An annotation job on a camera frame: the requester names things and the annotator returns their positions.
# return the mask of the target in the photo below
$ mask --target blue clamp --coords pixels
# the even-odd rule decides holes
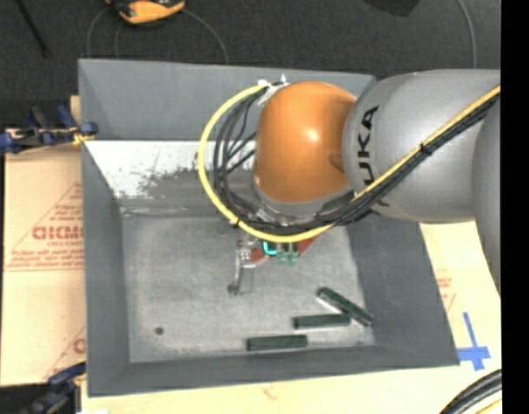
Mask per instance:
[[[94,136],[99,131],[98,125],[94,122],[78,125],[64,104],[57,106],[57,115],[64,128],[51,129],[41,110],[33,107],[26,117],[26,128],[0,134],[0,153],[18,154],[35,147],[78,142]]]

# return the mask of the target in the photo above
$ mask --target metal bracket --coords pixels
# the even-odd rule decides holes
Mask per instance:
[[[250,254],[256,247],[257,240],[247,234],[243,234],[239,240],[239,248],[236,250],[236,270],[234,279],[228,285],[228,293],[231,296],[250,293],[253,289],[256,264],[250,260]]]

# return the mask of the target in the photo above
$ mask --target black cable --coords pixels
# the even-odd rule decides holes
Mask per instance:
[[[469,385],[455,396],[440,414],[463,414],[502,389],[502,370],[497,369]]]
[[[40,47],[40,50],[41,50],[41,55],[43,55],[46,58],[51,57],[51,51],[47,47],[47,44],[43,40],[43,38],[41,38],[40,31],[36,27],[36,25],[34,23],[34,20],[30,16],[30,13],[28,12],[28,9],[24,5],[24,2],[22,0],[15,0],[15,2],[16,2],[16,5],[19,7],[19,10],[21,11],[22,17],[24,18],[24,20],[28,24],[28,27],[30,28],[30,32],[32,32],[32,35],[34,36],[34,38],[38,42],[38,46]]]
[[[193,20],[196,20],[197,22],[201,23],[205,28],[207,28],[212,35],[217,39],[218,45],[220,46],[220,49],[222,49],[222,53],[224,54],[224,64],[228,65],[230,63],[230,57],[228,55],[228,50],[226,49],[226,46],[224,45],[224,42],[220,38],[220,36],[217,34],[217,32],[212,28],[210,24],[208,24],[205,20],[203,20],[201,17],[197,16],[196,14],[192,13],[190,10],[184,8],[181,10],[182,13],[188,14]]]
[[[473,23],[471,22],[471,17],[469,16],[469,12],[465,8],[465,4],[463,4],[462,0],[456,0],[457,4],[459,5],[460,9],[463,12],[463,16],[465,17],[465,22],[468,25],[468,31],[469,31],[469,39],[471,40],[471,59],[473,68],[477,68],[477,48],[475,44],[475,30],[473,29]]]
[[[118,52],[118,36],[120,35],[120,31],[123,28],[123,23],[118,23],[117,30],[115,31],[115,35],[112,41],[113,50],[115,52],[115,58],[120,58],[120,53]]]
[[[98,24],[99,19],[109,9],[110,9],[110,6],[105,6],[91,20],[90,27],[88,28],[88,33],[87,33],[87,36],[85,38],[85,56],[88,57],[88,58],[91,57],[91,34],[93,33],[93,29],[95,28],[95,25]]]

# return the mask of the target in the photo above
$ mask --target cardboard sheet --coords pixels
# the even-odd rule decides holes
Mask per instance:
[[[79,150],[5,159],[0,385],[43,383],[85,358]]]

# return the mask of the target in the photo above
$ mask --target yellow cable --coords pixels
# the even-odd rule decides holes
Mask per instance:
[[[241,229],[245,230],[250,235],[257,237],[259,239],[262,239],[264,241],[268,241],[268,242],[276,242],[276,243],[300,242],[300,241],[312,238],[314,236],[319,235],[320,233],[325,232],[327,229],[331,228],[333,224],[329,224],[324,227],[318,227],[316,229],[312,229],[312,230],[309,230],[303,233],[299,233],[297,235],[289,235],[289,236],[272,235],[272,234],[265,233],[257,229],[253,229],[245,222],[240,221],[239,217],[234,212],[232,212],[230,209],[228,209],[224,205],[224,203],[222,203],[222,201],[217,196],[217,194],[212,190],[209,179],[206,176],[205,149],[206,149],[206,143],[208,142],[212,129],[214,128],[218,120],[222,117],[222,115],[228,109],[230,109],[232,106],[234,106],[236,103],[243,100],[244,98],[249,97],[250,95],[258,92],[260,89],[263,89],[265,87],[267,87],[267,85],[256,85],[256,86],[249,87],[248,89],[245,89],[244,91],[239,92],[233,98],[226,101],[214,113],[210,121],[206,124],[205,129],[203,130],[203,134],[201,135],[199,145],[198,145],[198,156],[197,156],[198,176],[201,179],[201,184],[203,185],[203,188],[205,189],[206,194],[208,195],[212,203],[216,206],[216,208],[224,216],[226,216],[230,221],[232,221],[233,223],[237,223]]]
[[[234,212],[232,212],[230,209],[228,209],[224,205],[224,203],[220,200],[217,194],[212,190],[209,179],[206,176],[206,171],[205,171],[206,143],[208,142],[209,136],[211,135],[211,132],[214,129],[214,126],[216,125],[216,123],[220,120],[222,115],[226,113],[228,109],[230,109],[236,103],[238,103],[239,101],[243,100],[246,97],[249,97],[250,95],[258,92],[260,89],[263,89],[267,86],[268,85],[255,85],[255,86],[249,87],[248,89],[245,89],[244,91],[237,93],[234,97],[230,98],[222,106],[220,106],[220,108],[214,113],[214,115],[211,117],[209,122],[206,124],[205,129],[203,130],[203,134],[201,135],[199,145],[198,145],[198,156],[197,156],[198,175],[201,180],[201,184],[203,185],[203,188],[205,189],[206,194],[208,195],[212,203],[215,205],[215,207],[225,217],[227,217],[233,223],[236,223],[241,229],[245,230],[250,235],[256,238],[262,239],[264,241],[268,241],[268,242],[276,242],[276,243],[301,242],[306,239],[310,239],[310,238],[313,238],[315,236],[318,236],[324,233],[327,229],[330,229],[335,224],[334,223],[327,224],[322,227],[317,227],[312,230],[298,233],[296,235],[272,235],[270,233],[265,233],[263,231],[253,229],[248,224],[246,224],[244,221],[241,221]],[[401,166],[406,164],[408,160],[410,160],[413,156],[415,156],[418,152],[420,152],[422,149],[422,146],[426,146],[427,144],[429,144],[435,138],[437,138],[442,133],[444,133],[448,128],[462,121],[462,119],[465,118],[470,112],[472,112],[473,110],[477,109],[478,107],[486,103],[492,97],[495,97],[496,95],[498,95],[500,93],[500,89],[501,89],[500,85],[496,86],[492,91],[489,91],[484,96],[480,97],[478,100],[476,100],[475,102],[470,104],[468,107],[463,109],[460,113],[458,113],[450,121],[448,121],[444,126],[438,129],[435,133],[431,134],[422,144],[414,148],[413,151],[411,151],[406,157],[404,157],[402,160],[400,160],[398,163],[394,164],[390,169],[388,169],[385,173],[383,173],[378,179],[375,180],[374,183],[368,185],[366,189],[358,193],[358,195],[352,198],[350,202],[357,200],[358,198],[360,198],[362,195],[364,195],[368,191],[371,191],[372,189],[374,189],[378,184],[380,184],[385,179],[387,179],[392,173],[394,173]]]

